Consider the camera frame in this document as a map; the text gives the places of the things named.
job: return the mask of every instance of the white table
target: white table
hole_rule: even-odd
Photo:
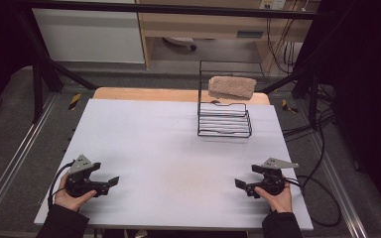
[[[259,181],[251,165],[289,153],[273,106],[248,105],[248,139],[199,137],[195,102],[91,99],[61,167],[84,154],[101,169],[95,181],[120,176],[107,196],[89,201],[81,213],[102,228],[253,230],[269,213],[264,199],[246,196],[234,179]],[[283,170],[295,178],[293,169]],[[292,187],[294,212],[312,230],[300,190]],[[36,224],[43,224],[43,203]]]

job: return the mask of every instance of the wire rack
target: wire rack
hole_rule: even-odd
[[[199,136],[250,137],[252,126],[246,104],[201,102],[197,134]]]
[[[204,62],[233,63],[232,61],[200,61],[199,62],[199,87],[197,104],[197,134],[199,136],[214,137],[243,137],[248,138],[252,135],[249,111],[245,103],[224,104],[216,100],[211,102],[201,101],[202,88],[206,87],[209,80],[203,78],[204,72],[210,75],[234,75],[241,73],[259,73],[264,77],[262,66],[259,62],[240,62],[257,63],[260,71],[257,70],[218,70],[203,69]]]

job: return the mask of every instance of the metal bar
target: metal bar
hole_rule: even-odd
[[[36,123],[43,113],[43,89],[42,89],[42,70],[39,63],[33,64],[33,82],[34,82],[34,118]]]
[[[274,19],[327,20],[336,18],[336,14],[317,12],[295,12],[262,9],[219,8],[199,6],[176,6],[157,4],[127,4],[100,2],[73,2],[52,0],[18,0],[25,7],[39,9],[59,9],[101,12],[164,13],[206,16],[253,17]]]
[[[314,129],[317,128],[317,107],[318,107],[318,74],[314,72],[311,82],[311,96],[309,98],[309,122]]]
[[[306,71],[304,69],[300,69],[298,71],[293,72],[292,74],[286,76],[285,78],[278,80],[277,82],[261,89],[256,90],[255,92],[262,92],[265,94],[268,94],[270,92],[275,91],[276,89],[286,85],[287,83],[293,81],[293,80],[299,80],[303,75],[305,75]]]
[[[42,114],[42,117],[36,124],[33,124],[30,127],[29,132],[27,133],[26,137],[24,138],[23,142],[21,143],[11,162],[8,164],[8,167],[6,168],[2,177],[0,178],[0,203],[4,198],[6,192],[8,191],[12,181],[14,180],[18,170],[23,165],[24,160],[26,159],[31,147],[36,141],[37,136],[42,130],[43,125],[48,119],[48,116],[50,115],[53,105],[58,97],[59,94],[54,93],[51,94],[51,96],[48,98],[45,104],[45,110]]]
[[[24,12],[19,11],[16,8],[12,9],[14,17],[19,24],[19,27],[25,33],[24,35],[29,42],[28,47],[25,48],[25,51],[31,54],[32,59],[39,65],[41,70],[41,77],[45,80],[46,84],[49,87],[50,91],[60,91],[64,85],[61,83],[56,72],[49,67],[46,63],[47,52],[43,49],[43,46],[35,34],[32,26],[29,23]]]
[[[77,83],[83,85],[84,87],[88,88],[88,89],[97,89],[99,88],[99,86],[91,83],[91,82],[88,82],[87,80],[83,79],[82,77],[76,75],[75,73],[71,72],[69,69],[61,66],[60,64],[58,64],[57,62],[55,62],[54,60],[52,60],[50,57],[47,57],[47,60],[48,60],[48,63],[55,69],[57,70],[58,72],[64,74],[65,76],[71,78],[72,80],[76,81]]]
[[[301,109],[300,111],[303,119],[306,123],[310,123],[307,117],[308,109],[306,108],[305,103],[301,103],[299,100],[296,100],[296,102],[298,104],[298,108]],[[311,137],[314,140],[317,151],[320,153],[321,140],[318,133],[311,134]],[[351,199],[349,198],[349,195],[346,192],[341,179],[339,178],[338,172],[335,170],[326,150],[324,151],[322,162],[324,173],[329,181],[330,188],[332,189],[336,200],[341,206],[342,215],[344,216],[345,223],[351,233],[351,236],[355,238],[366,238],[367,233],[363,227],[363,223],[358,217],[354,205],[352,204]]]

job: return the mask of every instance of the human hand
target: human hand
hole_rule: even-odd
[[[284,184],[283,191],[278,195],[271,195],[259,186],[255,187],[255,191],[268,201],[272,211],[277,210],[278,213],[293,212],[292,193],[290,191],[290,184],[287,181]]]
[[[64,185],[66,184],[67,174],[61,178],[60,187],[55,195],[55,204],[63,206],[64,208],[70,209],[72,211],[78,211],[79,208],[88,202],[92,197],[97,194],[97,191],[91,190],[88,193],[80,197],[72,197],[66,193]]]

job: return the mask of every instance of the black sleeve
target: black sleeve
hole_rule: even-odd
[[[82,238],[88,220],[88,218],[79,213],[54,204],[37,237]]]
[[[272,212],[262,222],[265,238],[300,238],[303,237],[296,216],[292,212]]]

